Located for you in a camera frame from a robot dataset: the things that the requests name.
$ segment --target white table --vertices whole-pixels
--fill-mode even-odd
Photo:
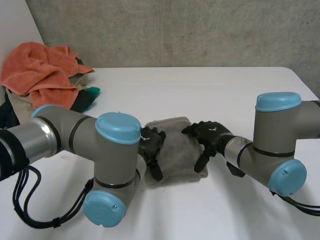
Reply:
[[[257,95],[287,91],[301,94],[303,100],[317,100],[293,71],[283,67],[103,68],[89,78],[90,85],[102,92],[88,115],[120,111],[137,117],[142,125],[187,116],[191,122],[218,121],[248,139],[253,137]],[[308,175],[293,198],[307,204],[320,205],[319,144],[318,140],[297,143],[295,157],[305,164]],[[41,171],[42,182],[31,198],[29,213],[39,221],[62,216],[93,176],[90,161],[68,152],[34,166]],[[17,179],[13,176],[0,183],[0,239],[319,239],[319,217],[299,212],[248,176],[232,176],[221,157],[211,159],[208,169],[208,178],[198,183],[157,189],[142,185],[126,217],[114,228],[96,226],[82,212],[56,229],[28,227],[13,210]]]

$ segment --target gray concrete wall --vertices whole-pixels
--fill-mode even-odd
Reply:
[[[283,66],[320,96],[319,0],[27,4],[47,45],[69,45],[92,67]]]

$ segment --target dark cloth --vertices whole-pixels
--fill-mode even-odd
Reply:
[[[80,90],[70,110],[83,113],[95,99],[96,98],[92,93],[86,91],[85,89]]]
[[[5,102],[0,106],[0,129],[8,129],[18,126],[20,123],[7,93],[5,93],[4,98]]]

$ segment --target orange towel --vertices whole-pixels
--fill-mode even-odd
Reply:
[[[69,77],[94,72],[91,67],[79,65],[77,55],[68,46],[22,43],[4,61],[0,85],[19,96],[29,94],[35,109],[46,104],[70,109],[79,90]]]

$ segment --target cable bundle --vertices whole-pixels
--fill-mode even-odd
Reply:
[[[303,203],[300,203],[300,202],[293,200],[292,198],[290,198],[288,196],[286,196],[286,197],[279,196],[279,197],[282,200],[286,201],[288,204],[291,204],[292,206],[296,207],[297,209],[299,209],[301,212],[303,212],[305,214],[320,217],[320,210],[319,210],[320,206],[303,204]]]
[[[32,187],[31,191],[26,196],[25,202],[23,204],[23,210],[22,210],[20,203],[19,203],[19,198],[20,198],[21,193],[24,190],[24,188],[28,182],[29,170],[36,174],[37,180],[36,180],[34,186]],[[84,189],[82,190],[81,194],[79,195],[79,197],[75,201],[74,205],[71,207],[71,209],[65,215],[63,215],[62,217],[57,217],[51,221],[41,222],[41,221],[33,220],[28,214],[28,203],[30,201],[32,194],[35,192],[35,190],[39,186],[40,181],[41,181],[40,171],[38,169],[34,168],[33,166],[27,166],[25,169],[23,169],[22,171],[19,172],[19,176],[16,181],[13,195],[12,195],[12,202],[13,202],[14,210],[16,211],[18,216],[22,219],[22,221],[24,221],[24,223],[26,223],[27,225],[29,225],[30,227],[35,228],[35,229],[47,229],[47,228],[52,228],[52,227],[57,228],[61,224],[72,219],[81,209],[81,206],[85,200],[87,193],[92,189],[92,187],[94,185],[94,181],[92,178],[86,183]]]

